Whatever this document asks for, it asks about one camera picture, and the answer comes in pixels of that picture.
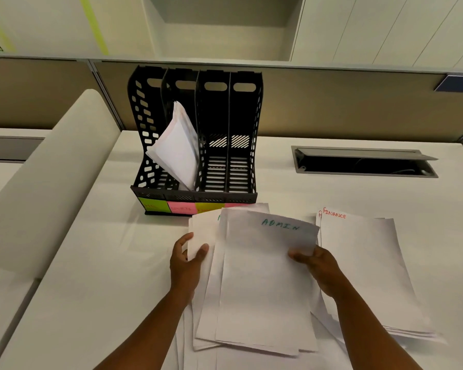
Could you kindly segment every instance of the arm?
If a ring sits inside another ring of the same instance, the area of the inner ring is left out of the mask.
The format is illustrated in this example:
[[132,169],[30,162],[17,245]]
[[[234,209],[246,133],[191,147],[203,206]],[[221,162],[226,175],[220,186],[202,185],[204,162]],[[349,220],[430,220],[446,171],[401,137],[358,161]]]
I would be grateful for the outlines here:
[[209,250],[204,244],[187,262],[182,245],[193,233],[182,236],[170,259],[171,288],[142,323],[95,370],[159,370],[173,340],[180,317],[199,283],[200,266]]
[[321,290],[336,301],[353,370],[422,370],[383,328],[329,251],[316,246],[310,256],[296,249],[288,255],[306,264]]

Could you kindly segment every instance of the red handwriting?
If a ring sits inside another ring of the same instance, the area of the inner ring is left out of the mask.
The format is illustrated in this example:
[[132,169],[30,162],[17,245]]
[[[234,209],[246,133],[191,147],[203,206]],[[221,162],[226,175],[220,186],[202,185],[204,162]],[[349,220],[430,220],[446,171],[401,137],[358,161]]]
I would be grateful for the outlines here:
[[345,218],[345,219],[346,219],[346,214],[339,214],[339,213],[336,213],[336,212],[334,212],[334,211],[329,211],[329,210],[327,210],[326,208],[324,208],[324,209],[322,210],[322,212],[323,212],[324,214],[329,215],[329,216],[339,217],[339,218]]

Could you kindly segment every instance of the white desk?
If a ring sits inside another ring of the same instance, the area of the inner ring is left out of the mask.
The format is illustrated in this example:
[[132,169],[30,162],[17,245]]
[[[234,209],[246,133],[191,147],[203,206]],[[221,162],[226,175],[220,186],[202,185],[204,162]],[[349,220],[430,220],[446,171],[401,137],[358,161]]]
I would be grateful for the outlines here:
[[[49,132],[50,130],[0,128],[0,136],[45,137]],[[20,163],[0,162],[0,190],[21,166]],[[28,301],[28,293],[32,293],[34,287],[33,279],[0,269],[0,353],[12,335],[11,330],[18,323],[22,309],[25,309],[23,304]]]
[[[420,149],[438,179],[296,174],[291,145]],[[0,370],[92,369],[169,287],[168,259],[185,217],[144,216],[129,186],[143,150],[123,131],[1,360]],[[258,202],[311,220],[324,205],[394,217],[417,295],[449,346],[410,343],[424,369],[463,369],[463,146],[260,137]],[[326,340],[325,332],[316,335]],[[165,368],[176,369],[171,348]]]

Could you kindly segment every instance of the sticky note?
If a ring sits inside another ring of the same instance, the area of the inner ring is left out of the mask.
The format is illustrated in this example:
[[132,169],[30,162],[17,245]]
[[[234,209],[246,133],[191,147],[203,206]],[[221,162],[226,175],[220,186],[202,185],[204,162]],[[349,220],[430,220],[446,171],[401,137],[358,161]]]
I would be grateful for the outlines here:
[[198,213],[204,213],[205,211],[221,209],[225,207],[225,203],[218,202],[196,202],[195,207]]
[[166,213],[171,213],[168,203],[165,200],[145,199],[142,197],[138,197],[138,199],[147,211],[164,211]]
[[175,202],[168,201],[168,206],[172,213],[175,214],[197,214],[198,210],[195,207],[195,202]]
[[250,205],[250,204],[226,203],[225,208],[234,208],[235,206],[244,206],[244,205]]

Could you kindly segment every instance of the person's left hand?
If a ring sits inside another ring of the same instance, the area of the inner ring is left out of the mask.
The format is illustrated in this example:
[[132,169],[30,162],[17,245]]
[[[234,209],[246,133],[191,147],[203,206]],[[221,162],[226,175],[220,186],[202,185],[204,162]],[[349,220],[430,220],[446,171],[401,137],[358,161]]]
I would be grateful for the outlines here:
[[170,258],[171,288],[176,295],[190,303],[194,296],[194,290],[198,286],[200,266],[209,250],[209,245],[203,244],[193,260],[187,261],[182,253],[182,246],[194,236],[193,232],[185,234],[177,240]]

